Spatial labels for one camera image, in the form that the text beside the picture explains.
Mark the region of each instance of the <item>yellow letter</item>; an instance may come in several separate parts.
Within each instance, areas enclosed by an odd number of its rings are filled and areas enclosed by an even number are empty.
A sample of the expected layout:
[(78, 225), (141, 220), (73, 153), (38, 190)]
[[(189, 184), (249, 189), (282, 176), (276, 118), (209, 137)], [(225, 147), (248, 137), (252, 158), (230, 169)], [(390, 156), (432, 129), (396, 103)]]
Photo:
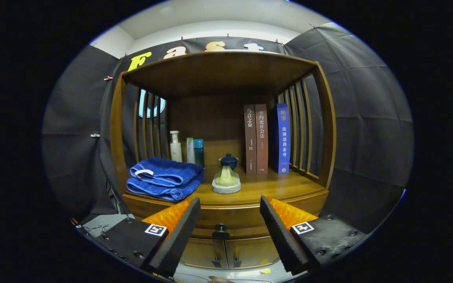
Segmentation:
[(171, 58), (174, 56), (184, 55), (185, 51), (186, 51), (186, 47), (184, 47), (184, 46), (178, 46), (178, 47), (171, 48), (171, 49), (167, 50), (167, 52), (166, 52), (167, 55), (164, 56), (164, 59)]
[(205, 51), (224, 50), (223, 46), (225, 46), (223, 41), (211, 41), (205, 45)]
[(150, 57), (150, 56), (151, 56), (151, 51), (146, 52), (145, 54), (135, 56), (134, 58), (132, 58), (132, 63), (131, 63), (131, 66), (129, 67), (129, 70), (133, 70), (133, 69), (141, 66), (144, 63), (144, 61), (146, 60), (146, 57)]

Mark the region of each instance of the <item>brown book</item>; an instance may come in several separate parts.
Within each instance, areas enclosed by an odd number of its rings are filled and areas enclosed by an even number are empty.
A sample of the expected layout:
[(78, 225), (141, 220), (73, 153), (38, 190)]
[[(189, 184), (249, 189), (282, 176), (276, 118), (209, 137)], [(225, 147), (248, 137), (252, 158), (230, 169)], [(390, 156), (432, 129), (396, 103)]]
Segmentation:
[(244, 105), (244, 131), (246, 133), (246, 174), (256, 175), (256, 120), (255, 105)]
[(268, 173), (267, 106), (255, 104), (256, 118), (256, 173)]

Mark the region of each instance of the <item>shelf top panel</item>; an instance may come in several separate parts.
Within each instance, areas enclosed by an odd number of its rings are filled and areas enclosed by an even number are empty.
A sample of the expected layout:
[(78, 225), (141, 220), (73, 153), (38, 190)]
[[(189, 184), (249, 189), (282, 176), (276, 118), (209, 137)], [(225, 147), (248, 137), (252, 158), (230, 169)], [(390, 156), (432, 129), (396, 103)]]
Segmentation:
[(127, 83), (165, 98), (224, 94), (277, 95), (317, 65), (264, 51), (196, 52), (142, 65), (123, 74)]

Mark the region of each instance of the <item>person's hand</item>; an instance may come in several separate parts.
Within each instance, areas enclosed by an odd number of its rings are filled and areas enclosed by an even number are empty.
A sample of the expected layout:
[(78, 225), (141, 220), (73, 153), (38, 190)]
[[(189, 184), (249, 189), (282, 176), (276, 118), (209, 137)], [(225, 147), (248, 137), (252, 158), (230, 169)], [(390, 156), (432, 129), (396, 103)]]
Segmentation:
[(211, 283), (233, 283), (230, 280), (224, 279), (224, 278), (218, 278), (215, 276), (209, 276), (209, 279), (211, 279)]

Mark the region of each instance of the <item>cabinet door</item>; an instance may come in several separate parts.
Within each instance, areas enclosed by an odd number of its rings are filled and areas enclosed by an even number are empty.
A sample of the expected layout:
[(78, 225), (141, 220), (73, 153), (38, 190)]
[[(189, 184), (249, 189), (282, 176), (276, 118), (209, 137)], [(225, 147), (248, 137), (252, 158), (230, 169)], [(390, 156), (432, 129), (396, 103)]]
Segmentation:
[(181, 263), (197, 267), (228, 269), (223, 241), (190, 238), (181, 256)]
[(279, 259), (270, 237), (226, 240), (225, 244), (230, 269), (271, 265)]

